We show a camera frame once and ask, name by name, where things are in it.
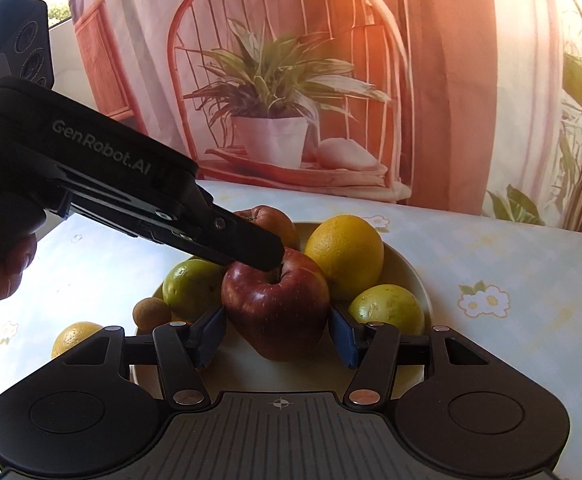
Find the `green apple spotted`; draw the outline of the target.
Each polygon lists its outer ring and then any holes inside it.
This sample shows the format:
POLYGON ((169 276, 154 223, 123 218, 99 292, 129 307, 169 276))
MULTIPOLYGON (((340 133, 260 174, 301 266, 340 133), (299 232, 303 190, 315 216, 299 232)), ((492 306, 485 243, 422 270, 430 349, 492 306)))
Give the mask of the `green apple spotted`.
POLYGON ((425 312, 420 302, 409 290, 394 284, 364 290, 349 305, 349 314, 358 323, 391 324, 406 335, 422 335, 425 331, 425 312))

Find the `small brown longan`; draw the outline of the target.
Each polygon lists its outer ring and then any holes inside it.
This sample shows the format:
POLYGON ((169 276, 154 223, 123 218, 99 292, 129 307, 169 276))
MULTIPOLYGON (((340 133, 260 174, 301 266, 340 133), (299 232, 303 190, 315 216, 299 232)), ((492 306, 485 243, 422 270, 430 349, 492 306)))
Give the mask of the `small brown longan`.
POLYGON ((132 309, 132 318, 142 332, 150 333, 157 326, 172 321, 172 312, 161 298, 142 299, 132 309))

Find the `dark brownish red apple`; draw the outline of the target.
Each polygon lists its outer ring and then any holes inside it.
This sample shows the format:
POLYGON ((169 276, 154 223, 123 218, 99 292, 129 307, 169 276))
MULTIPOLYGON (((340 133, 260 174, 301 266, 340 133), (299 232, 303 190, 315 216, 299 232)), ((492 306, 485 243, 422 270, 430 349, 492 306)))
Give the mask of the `dark brownish red apple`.
POLYGON ((236 215, 278 235, 285 247, 300 249, 300 235, 292 220, 281 210, 259 205, 236 211, 236 215))

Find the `green apple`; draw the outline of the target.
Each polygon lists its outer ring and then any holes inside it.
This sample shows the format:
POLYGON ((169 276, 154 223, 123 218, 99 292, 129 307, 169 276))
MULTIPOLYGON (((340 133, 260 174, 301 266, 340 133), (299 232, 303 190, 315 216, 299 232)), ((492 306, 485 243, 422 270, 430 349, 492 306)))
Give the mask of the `green apple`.
POLYGON ((199 258, 176 264, 162 284, 162 297, 176 321, 194 323, 221 305, 225 266, 199 258))

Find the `shiny red apple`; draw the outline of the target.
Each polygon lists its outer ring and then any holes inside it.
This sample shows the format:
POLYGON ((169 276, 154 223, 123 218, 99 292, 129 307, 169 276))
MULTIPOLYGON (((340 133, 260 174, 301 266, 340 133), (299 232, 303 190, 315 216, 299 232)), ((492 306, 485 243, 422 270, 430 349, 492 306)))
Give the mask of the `shiny red apple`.
POLYGON ((328 283, 314 260, 288 248, 269 272, 229 266, 221 302, 238 333, 266 359, 294 361, 318 346, 330 311, 328 283))

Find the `large yellow orange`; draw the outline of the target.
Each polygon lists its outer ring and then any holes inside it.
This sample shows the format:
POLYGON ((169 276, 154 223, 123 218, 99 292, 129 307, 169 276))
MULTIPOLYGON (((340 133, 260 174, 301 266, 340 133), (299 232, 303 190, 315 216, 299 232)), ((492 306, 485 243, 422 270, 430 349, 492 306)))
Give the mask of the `large yellow orange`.
POLYGON ((342 214, 312 232, 304 249, 323 271, 334 301, 351 301, 375 285, 383 267, 384 244, 364 219, 342 214))

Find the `yellow lemon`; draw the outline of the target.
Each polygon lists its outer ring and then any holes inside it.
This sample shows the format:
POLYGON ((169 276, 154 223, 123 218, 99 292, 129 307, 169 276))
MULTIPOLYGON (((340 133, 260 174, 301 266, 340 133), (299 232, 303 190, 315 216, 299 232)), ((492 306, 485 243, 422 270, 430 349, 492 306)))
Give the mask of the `yellow lemon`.
POLYGON ((102 326, 93 322, 77 322, 68 326, 54 341, 51 357, 56 359, 62 353, 72 349, 85 339, 102 330, 102 326))

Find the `floral checked tablecloth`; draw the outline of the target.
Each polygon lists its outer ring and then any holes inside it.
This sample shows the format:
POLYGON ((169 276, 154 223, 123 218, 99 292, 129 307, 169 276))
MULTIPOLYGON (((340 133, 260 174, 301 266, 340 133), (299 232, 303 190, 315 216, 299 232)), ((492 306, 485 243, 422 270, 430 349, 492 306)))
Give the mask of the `floral checked tablecloth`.
MULTIPOLYGON (((230 209, 268 205, 296 222, 368 220, 417 270, 434 322, 458 330, 556 394, 571 419, 558 472, 582 479, 582 234, 368 200, 206 183, 230 209)), ((51 356, 76 322, 134 325, 179 252, 81 216, 38 244, 18 291, 0 304, 0 392, 51 356)))

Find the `printed room backdrop cloth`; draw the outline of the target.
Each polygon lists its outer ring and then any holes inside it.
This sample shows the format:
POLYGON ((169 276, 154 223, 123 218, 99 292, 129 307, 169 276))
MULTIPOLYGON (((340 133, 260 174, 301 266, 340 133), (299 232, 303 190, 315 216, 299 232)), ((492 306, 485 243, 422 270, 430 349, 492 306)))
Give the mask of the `printed room backdrop cloth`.
POLYGON ((582 0, 70 0, 100 112, 206 178, 582 232, 582 0))

